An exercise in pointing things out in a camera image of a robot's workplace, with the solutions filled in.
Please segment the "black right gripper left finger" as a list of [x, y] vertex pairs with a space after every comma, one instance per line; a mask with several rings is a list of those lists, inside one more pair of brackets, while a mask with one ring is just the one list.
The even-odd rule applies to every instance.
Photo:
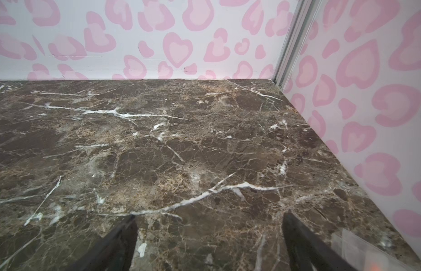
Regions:
[[98, 241], [68, 271], [129, 271], [138, 239], [135, 216], [130, 215]]

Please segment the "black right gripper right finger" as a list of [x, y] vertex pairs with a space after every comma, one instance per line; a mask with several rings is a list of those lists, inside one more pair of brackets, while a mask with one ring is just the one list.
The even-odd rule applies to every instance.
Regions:
[[355, 269], [291, 212], [283, 215], [282, 232], [292, 271], [353, 271]]

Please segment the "clear marker pack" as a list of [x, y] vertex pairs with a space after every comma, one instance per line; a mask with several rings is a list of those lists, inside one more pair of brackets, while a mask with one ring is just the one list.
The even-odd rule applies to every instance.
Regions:
[[346, 229], [331, 235], [331, 248], [357, 271], [414, 271]]

